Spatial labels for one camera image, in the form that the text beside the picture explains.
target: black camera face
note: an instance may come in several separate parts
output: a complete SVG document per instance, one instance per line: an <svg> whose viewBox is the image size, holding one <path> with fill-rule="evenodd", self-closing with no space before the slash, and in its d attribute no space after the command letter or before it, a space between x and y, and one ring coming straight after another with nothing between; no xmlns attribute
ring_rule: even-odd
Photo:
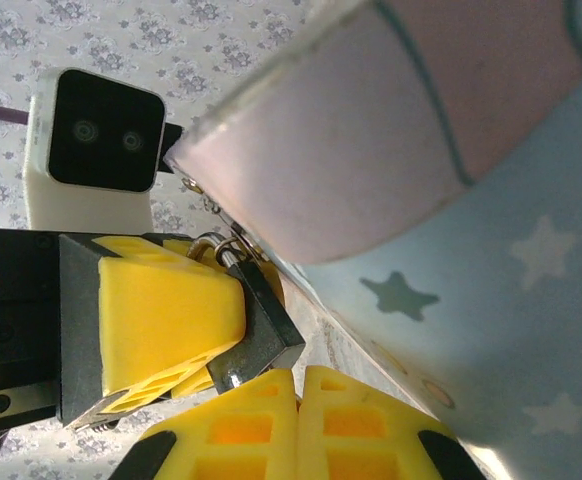
<svg viewBox="0 0 582 480"><path fill-rule="evenodd" d="M67 70L58 80L49 173L71 185L145 192L155 179L164 118L157 95Z"/></svg>

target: floral wallpaper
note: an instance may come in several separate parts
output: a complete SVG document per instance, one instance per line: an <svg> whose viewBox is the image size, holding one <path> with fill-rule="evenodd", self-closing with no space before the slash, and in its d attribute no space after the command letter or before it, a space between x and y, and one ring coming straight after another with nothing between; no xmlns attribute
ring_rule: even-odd
<svg viewBox="0 0 582 480"><path fill-rule="evenodd" d="M315 7L309 0L0 0L0 105L27 110L41 71L76 66L153 90L169 121L195 123L240 77L281 47ZM21 169L26 129L0 122L0 227L26 228ZM156 230L219 230L202 200L169 175L152 191ZM400 395L349 341L292 287L288 304L308 346L297 375L323 364ZM11 431L0 480L106 479L151 424L213 396L151 406L114 431L79 434L55 419Z"/></svg>

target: white star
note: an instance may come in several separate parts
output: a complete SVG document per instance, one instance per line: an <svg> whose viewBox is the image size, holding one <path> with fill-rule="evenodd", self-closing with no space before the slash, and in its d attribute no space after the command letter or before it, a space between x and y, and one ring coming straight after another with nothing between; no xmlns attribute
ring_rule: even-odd
<svg viewBox="0 0 582 480"><path fill-rule="evenodd" d="M558 395L553 404L546 407L525 407L522 411L535 420L531 431L534 435L556 431L573 435L578 432L582 420L582 406L574 405L568 393Z"/></svg>
<svg viewBox="0 0 582 480"><path fill-rule="evenodd" d="M531 237L511 245L511 255L526 267L522 289L530 290L544 276L564 277L564 257L575 243L573 233L557 232L548 215L541 217Z"/></svg>

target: camera lens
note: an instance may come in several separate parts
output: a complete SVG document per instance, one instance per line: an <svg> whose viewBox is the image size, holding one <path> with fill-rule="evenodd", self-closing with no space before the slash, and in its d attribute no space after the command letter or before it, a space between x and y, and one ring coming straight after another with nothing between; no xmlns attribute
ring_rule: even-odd
<svg viewBox="0 0 582 480"><path fill-rule="evenodd" d="M93 143L98 138L98 127L88 120L78 120L73 125L73 136L78 142Z"/></svg>
<svg viewBox="0 0 582 480"><path fill-rule="evenodd" d="M127 132L122 137L122 145L130 152L137 152L144 145L144 140L137 132Z"/></svg>

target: yellow plastic part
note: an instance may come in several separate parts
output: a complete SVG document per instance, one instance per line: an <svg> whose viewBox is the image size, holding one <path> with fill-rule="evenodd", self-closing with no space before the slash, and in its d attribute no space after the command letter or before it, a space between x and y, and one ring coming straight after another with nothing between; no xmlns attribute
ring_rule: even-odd
<svg viewBox="0 0 582 480"><path fill-rule="evenodd" d="M180 385L174 387L173 390L171 390L171 398L187 397L189 395L193 395L194 393L207 390L212 386L213 380L211 380L209 371L202 367Z"/></svg>
<svg viewBox="0 0 582 480"><path fill-rule="evenodd" d="M272 370L166 420L177 442L155 480L295 480L296 397L290 370Z"/></svg>
<svg viewBox="0 0 582 480"><path fill-rule="evenodd" d="M165 240L162 246L167 250L186 256L187 252L189 251L190 245L191 242L187 242L186 240L171 239ZM204 252L204 256L200 260L200 263L208 267L211 267L218 272L224 273L226 271L224 267L220 266L218 262L215 261L215 254L211 249ZM280 274L278 272L278 269L275 268L275 265L271 262L262 263L260 265L260 269L262 270L264 278L266 278L267 282L271 286L273 293L275 293L275 296L278 298L280 303L284 305L284 290L282 289L282 282L280 280Z"/></svg>
<svg viewBox="0 0 582 480"><path fill-rule="evenodd" d="M100 351L103 413L149 404L238 343L245 331L240 282L140 237L94 240L103 257Z"/></svg>
<svg viewBox="0 0 582 480"><path fill-rule="evenodd" d="M455 438L434 418L389 395L330 368L308 367L298 480L440 480L418 439L421 430Z"/></svg>

